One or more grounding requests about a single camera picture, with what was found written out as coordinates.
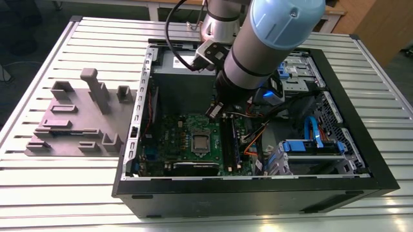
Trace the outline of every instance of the floor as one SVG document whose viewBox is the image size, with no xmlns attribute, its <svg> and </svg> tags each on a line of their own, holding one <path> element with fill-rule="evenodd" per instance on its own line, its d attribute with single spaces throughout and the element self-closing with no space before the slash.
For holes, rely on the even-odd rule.
<svg viewBox="0 0 413 232">
<path fill-rule="evenodd" d="M 137 20 L 150 19 L 149 11 L 145 7 L 64 2 L 63 10 L 56 11 L 52 2 L 44 0 L 38 1 L 38 7 L 42 12 L 43 24 L 31 28 L 38 41 L 38 50 L 31 55 L 18 57 L 8 53 L 7 49 L 0 45 L 2 64 L 10 64 L 16 61 L 43 62 L 72 15 Z M 0 14 L 7 10 L 2 1 Z M 161 20 L 166 19 L 167 14 L 169 9 L 159 9 Z M 197 12 L 181 10 L 177 12 L 177 17 L 173 21 L 190 21 L 195 23 L 197 18 Z M 38 70 L 39 65 L 34 63 L 20 63 L 7 67 L 7 71 L 15 80 L 8 84 L 0 81 L 0 128 L 15 109 Z M 404 57 L 402 53 L 397 54 L 385 71 L 408 101 L 413 104 L 413 58 Z"/>
</svg>

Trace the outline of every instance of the blue drive bracket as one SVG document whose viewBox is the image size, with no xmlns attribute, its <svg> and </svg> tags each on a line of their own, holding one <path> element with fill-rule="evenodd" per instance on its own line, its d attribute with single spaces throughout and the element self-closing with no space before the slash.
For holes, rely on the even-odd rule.
<svg viewBox="0 0 413 232">
<path fill-rule="evenodd" d="M 286 80 L 290 78 L 290 74 L 288 73 L 285 69 L 285 62 L 281 62 L 277 68 L 278 74 L 280 74 L 280 79 Z"/>
<path fill-rule="evenodd" d="M 338 147 L 340 153 L 344 154 L 346 151 L 346 147 L 341 141 L 337 142 L 337 147 Z"/>
<path fill-rule="evenodd" d="M 282 143 L 284 151 L 306 151 L 302 141 L 286 141 Z"/>
</svg>

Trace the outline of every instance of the slotted aluminum table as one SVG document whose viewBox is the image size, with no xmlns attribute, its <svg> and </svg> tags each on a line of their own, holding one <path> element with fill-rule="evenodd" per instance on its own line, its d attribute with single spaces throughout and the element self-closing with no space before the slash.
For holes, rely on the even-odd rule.
<svg viewBox="0 0 413 232">
<path fill-rule="evenodd" d="M 162 22 L 75 19 L 0 133 L 0 230 L 406 232 L 413 228 L 412 107 L 362 43 L 348 35 L 314 33 L 302 47 L 324 50 L 398 180 L 401 189 L 384 197 L 326 214 L 138 219 L 111 197 L 118 158 L 26 156 L 55 81 L 86 87 L 79 74 L 88 67 L 99 70 L 107 88 L 138 89 L 147 40 L 165 35 Z M 170 35 L 175 40 L 199 40 L 199 33 L 185 24 L 171 23 Z"/>
</svg>

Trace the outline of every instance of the black cable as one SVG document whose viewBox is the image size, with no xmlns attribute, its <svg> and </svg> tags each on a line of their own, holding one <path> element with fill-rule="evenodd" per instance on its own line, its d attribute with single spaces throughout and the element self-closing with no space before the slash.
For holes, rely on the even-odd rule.
<svg viewBox="0 0 413 232">
<path fill-rule="evenodd" d="M 289 98 L 284 103 L 281 103 L 280 105 L 274 106 L 274 108 L 270 110 L 270 112 L 263 116 L 263 123 L 262 125 L 258 127 L 258 129 L 246 135 L 245 140 L 247 140 L 251 136 L 255 136 L 255 134 L 258 134 L 261 132 L 261 130 L 265 129 L 267 123 L 270 122 L 270 117 L 273 115 L 277 115 L 281 111 L 286 110 L 292 104 L 298 101 L 300 99 L 305 98 L 305 97 L 310 97 L 310 96 L 316 96 L 322 92 L 322 90 L 313 90 L 305 93 L 300 93 L 297 94 L 294 97 Z"/>
<path fill-rule="evenodd" d="M 313 90 L 305 93 L 297 94 L 294 97 L 292 97 L 289 100 L 286 100 L 282 104 L 277 105 L 270 112 L 263 116 L 263 121 L 266 121 L 271 115 L 277 115 L 281 111 L 286 110 L 292 104 L 298 101 L 300 99 L 310 96 L 316 96 L 322 92 L 322 90 Z"/>
<path fill-rule="evenodd" d="M 187 22 L 189 22 L 189 17 L 193 15 L 193 13 L 194 13 L 194 10 L 191 10 L 191 12 L 187 15 L 187 19 L 186 19 Z"/>
<path fill-rule="evenodd" d="M 197 19 L 197 25 L 195 25 L 195 28 L 193 27 L 191 25 L 191 30 L 195 31 L 199 27 L 199 23 L 201 23 L 201 16 L 202 16 L 202 12 L 205 11 L 205 5 L 202 5 L 201 7 L 201 11 L 199 11 L 199 14 L 198 14 L 198 19 Z"/>
<path fill-rule="evenodd" d="M 255 146 L 257 146 L 257 156 L 258 156 L 258 160 L 262 164 L 262 168 L 259 170 L 258 175 L 263 175 L 263 136 L 261 135 L 259 138 L 255 141 Z"/>
<path fill-rule="evenodd" d="M 186 62 L 186 60 L 181 57 L 181 55 L 178 54 L 171 42 L 170 42 L 170 38 L 169 38 L 169 23 L 170 23 L 170 18 L 174 15 L 175 11 L 178 10 L 179 6 L 186 2 L 187 0 L 181 0 L 179 3 L 174 6 L 174 8 L 171 9 L 170 13 L 169 13 L 169 17 L 166 20 L 166 40 L 167 40 L 167 44 L 169 44 L 169 48 L 171 50 L 171 52 L 174 53 L 174 55 L 177 56 L 178 60 L 181 61 L 181 63 L 187 67 L 187 69 L 190 69 L 191 71 L 195 71 L 195 68 L 193 66 L 190 66 L 190 64 Z"/>
</svg>

